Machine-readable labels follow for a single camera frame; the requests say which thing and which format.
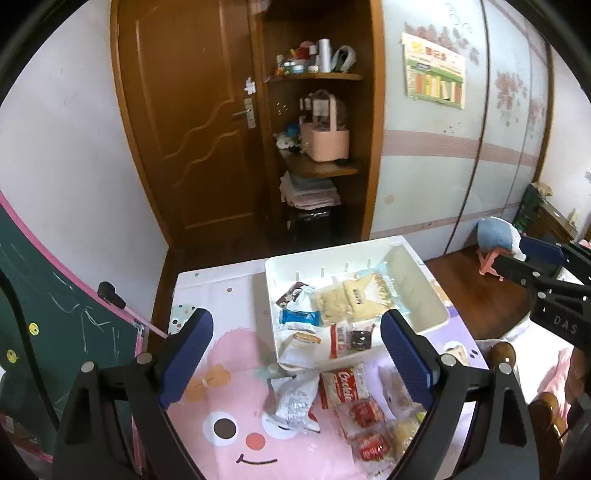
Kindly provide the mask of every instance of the pink basket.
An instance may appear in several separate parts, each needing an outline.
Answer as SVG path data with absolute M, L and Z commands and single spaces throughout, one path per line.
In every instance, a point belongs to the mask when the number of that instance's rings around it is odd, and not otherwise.
M 315 123 L 302 124 L 302 149 L 312 160 L 317 162 L 349 158 L 349 130 L 336 128 L 336 99 L 329 95 L 330 131 L 314 129 Z

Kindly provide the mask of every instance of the human hand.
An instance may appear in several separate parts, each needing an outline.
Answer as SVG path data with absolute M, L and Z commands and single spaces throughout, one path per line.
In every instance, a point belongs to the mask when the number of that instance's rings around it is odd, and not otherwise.
M 571 405 L 585 391 L 585 379 L 589 373 L 587 358 L 583 351 L 573 349 L 570 357 L 569 374 L 564 385 L 564 396 Z

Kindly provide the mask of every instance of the white plastic bin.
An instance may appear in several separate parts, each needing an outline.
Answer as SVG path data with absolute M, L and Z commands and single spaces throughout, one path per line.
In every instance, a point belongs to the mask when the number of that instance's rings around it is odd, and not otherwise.
M 407 320 L 416 333 L 431 332 L 449 321 L 449 312 L 431 283 L 435 278 L 403 236 L 272 257 L 265 263 L 265 273 L 277 358 L 284 341 L 295 332 L 280 330 L 281 308 L 275 302 L 294 282 L 299 280 L 321 288 L 332 284 L 334 275 L 354 273 L 383 261 L 387 262 L 388 273 L 396 281 L 398 294 L 411 312 Z M 321 371 L 355 365 L 383 355 L 385 350 L 380 329 L 376 328 L 370 350 L 330 359 L 330 328 L 317 330 L 316 335 L 322 342 L 316 349 L 315 368 Z M 288 367 L 286 370 L 299 369 Z

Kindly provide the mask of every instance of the green chalkboard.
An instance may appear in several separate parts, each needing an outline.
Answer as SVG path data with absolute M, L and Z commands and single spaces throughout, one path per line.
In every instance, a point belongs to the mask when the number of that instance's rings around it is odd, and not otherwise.
M 30 334 L 30 339 L 60 418 L 82 363 L 92 360 L 100 367 L 112 367 L 133 360 L 138 328 L 69 281 L 2 206 L 0 269 L 17 293 L 27 325 L 38 326 L 38 334 Z M 9 349 L 18 357 L 15 363 L 8 360 Z M 56 430 L 33 383 L 14 314 L 1 290 L 0 365 L 7 372 L 1 384 L 0 411 L 35 434 L 43 451 L 52 455 Z

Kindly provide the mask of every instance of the pink cartoon character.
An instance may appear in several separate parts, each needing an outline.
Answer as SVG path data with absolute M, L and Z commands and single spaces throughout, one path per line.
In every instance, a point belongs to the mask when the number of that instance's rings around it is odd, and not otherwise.
M 363 479 L 332 414 L 312 407 L 320 433 L 271 423 L 275 398 L 266 367 L 274 356 L 256 333 L 227 332 L 200 363 L 183 398 L 168 416 L 207 480 Z

